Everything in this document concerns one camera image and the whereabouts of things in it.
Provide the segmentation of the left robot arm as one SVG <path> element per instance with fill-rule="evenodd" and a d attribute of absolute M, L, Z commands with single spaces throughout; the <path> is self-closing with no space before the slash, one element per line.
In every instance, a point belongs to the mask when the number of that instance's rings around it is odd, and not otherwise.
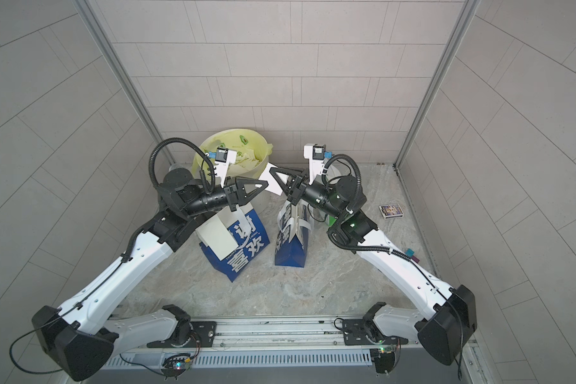
<path fill-rule="evenodd" d="M 110 316 L 214 213 L 246 205 L 268 183 L 236 177 L 213 187 L 178 168 L 153 185 L 159 212 L 131 235 L 126 251 L 78 294 L 57 308 L 44 306 L 32 318 L 43 351 L 75 382 L 88 379 L 115 355 L 135 347 L 153 342 L 180 347 L 193 341 L 190 315 L 176 305 L 126 320 Z"/>

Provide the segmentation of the white receipt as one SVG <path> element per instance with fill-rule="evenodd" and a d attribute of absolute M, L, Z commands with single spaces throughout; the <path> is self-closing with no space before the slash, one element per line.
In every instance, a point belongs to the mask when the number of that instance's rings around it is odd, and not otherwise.
<path fill-rule="evenodd" d="M 238 247 L 235 238 L 217 215 L 204 222 L 196 230 L 196 233 L 203 241 L 203 244 L 209 247 L 220 261 L 224 260 Z"/>
<path fill-rule="evenodd" d="M 273 177 L 273 175 L 270 172 L 272 168 L 275 168 L 275 165 L 272 163 L 268 163 L 265 170 L 260 175 L 259 180 L 266 181 L 268 183 L 267 187 L 265 188 L 265 191 L 268 191 L 275 195 L 282 195 L 283 190 L 280 184 L 277 182 L 277 180 Z"/>

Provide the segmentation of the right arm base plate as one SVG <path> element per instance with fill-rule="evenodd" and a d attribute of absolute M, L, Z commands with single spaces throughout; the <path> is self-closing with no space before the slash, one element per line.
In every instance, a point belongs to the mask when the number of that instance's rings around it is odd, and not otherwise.
<path fill-rule="evenodd" d="M 386 340 L 362 319 L 336 318 L 334 326 L 341 332 L 346 346 L 382 345 Z"/>

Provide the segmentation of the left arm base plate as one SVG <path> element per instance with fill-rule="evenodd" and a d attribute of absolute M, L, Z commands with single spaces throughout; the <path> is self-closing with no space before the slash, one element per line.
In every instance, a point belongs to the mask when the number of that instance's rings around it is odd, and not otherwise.
<path fill-rule="evenodd" d="M 181 321 L 168 339 L 147 343 L 147 348 L 212 347 L 216 328 L 212 321 Z"/>

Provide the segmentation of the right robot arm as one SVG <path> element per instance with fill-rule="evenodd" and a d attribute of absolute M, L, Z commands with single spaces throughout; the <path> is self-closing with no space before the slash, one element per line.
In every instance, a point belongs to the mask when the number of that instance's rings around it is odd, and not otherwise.
<path fill-rule="evenodd" d="M 335 184 L 310 181 L 304 170 L 272 166 L 265 171 L 294 206 L 306 203 L 335 219 L 327 236 L 340 249 L 357 254 L 383 273 L 414 304 L 417 312 L 399 325 L 387 304 L 365 316 L 370 338 L 417 339 L 438 362 L 462 364 L 463 349 L 477 329 L 475 295 L 453 287 L 395 246 L 362 211 L 366 202 L 359 171 Z"/>

